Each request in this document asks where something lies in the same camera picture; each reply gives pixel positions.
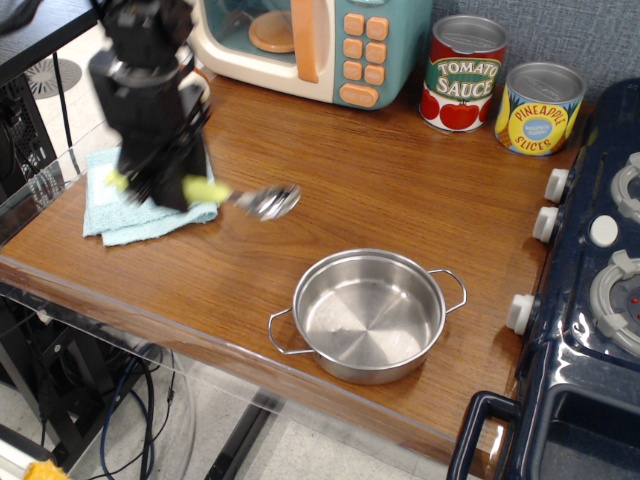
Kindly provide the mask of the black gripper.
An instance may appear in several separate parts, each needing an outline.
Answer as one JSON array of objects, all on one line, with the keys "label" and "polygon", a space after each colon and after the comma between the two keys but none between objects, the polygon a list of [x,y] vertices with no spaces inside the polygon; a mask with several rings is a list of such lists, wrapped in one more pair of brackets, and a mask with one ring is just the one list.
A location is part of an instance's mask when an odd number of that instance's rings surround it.
[{"label": "black gripper", "polygon": [[207,175],[209,109],[204,86],[187,81],[193,72],[176,47],[108,47],[89,61],[104,117],[121,137],[116,171],[137,203],[186,212],[184,176]]}]

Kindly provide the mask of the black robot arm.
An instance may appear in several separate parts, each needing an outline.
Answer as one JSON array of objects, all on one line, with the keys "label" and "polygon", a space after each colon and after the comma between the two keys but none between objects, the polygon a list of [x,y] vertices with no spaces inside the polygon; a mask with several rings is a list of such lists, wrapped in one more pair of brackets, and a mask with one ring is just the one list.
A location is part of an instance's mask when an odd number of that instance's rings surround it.
[{"label": "black robot arm", "polygon": [[177,52],[193,29],[186,1],[95,1],[110,48],[88,71],[108,126],[121,137],[115,171],[129,198],[185,212],[185,180],[205,177],[206,87]]}]

